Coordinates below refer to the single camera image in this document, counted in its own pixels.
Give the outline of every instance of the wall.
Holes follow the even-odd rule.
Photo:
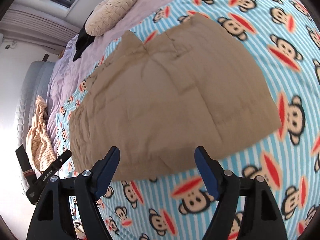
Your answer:
[[[0,46],[0,214],[15,236],[25,240],[35,206],[22,194],[20,167],[15,156],[17,131],[13,122],[22,82],[30,64],[49,53],[26,42],[18,41],[15,49],[8,50],[4,49],[7,44],[4,42]],[[48,61],[56,60],[56,55],[49,56]]]
[[[31,7],[82,28],[91,11],[103,0],[76,0],[70,9],[50,0],[15,0],[14,3]]]

